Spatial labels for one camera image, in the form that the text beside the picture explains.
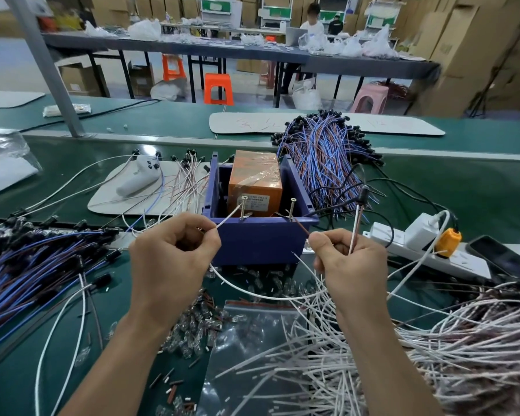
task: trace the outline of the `orange plug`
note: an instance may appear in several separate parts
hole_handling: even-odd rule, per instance
[[[440,251],[437,255],[449,258],[458,248],[462,239],[463,236],[460,232],[457,232],[452,228],[447,229],[435,244],[435,251]]]

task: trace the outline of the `screw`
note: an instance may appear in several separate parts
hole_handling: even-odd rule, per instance
[[[294,204],[297,202],[296,198],[291,199],[291,209],[289,210],[289,219],[293,216]]]
[[[245,205],[247,204],[247,200],[248,200],[248,197],[247,196],[242,196],[241,197],[241,220],[244,219],[244,207]]]

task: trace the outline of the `white charger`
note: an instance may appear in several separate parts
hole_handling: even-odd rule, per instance
[[[404,246],[409,250],[423,251],[424,248],[439,235],[439,218],[437,215],[422,213],[410,223],[404,231]]]

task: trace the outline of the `white game controller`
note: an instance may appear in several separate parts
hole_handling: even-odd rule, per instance
[[[152,184],[161,175],[159,163],[156,159],[146,155],[139,155],[135,162],[137,162],[137,173],[116,189],[116,193],[120,197],[130,196],[134,192]]]

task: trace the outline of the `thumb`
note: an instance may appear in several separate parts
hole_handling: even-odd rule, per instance
[[[194,250],[194,253],[197,255],[199,261],[205,261],[208,265],[214,259],[214,256],[221,246],[222,240],[220,239],[218,230],[210,229],[204,234],[202,243],[196,250]]]
[[[308,243],[324,264],[332,257],[340,255],[331,243],[331,239],[321,232],[312,232],[308,237]]]

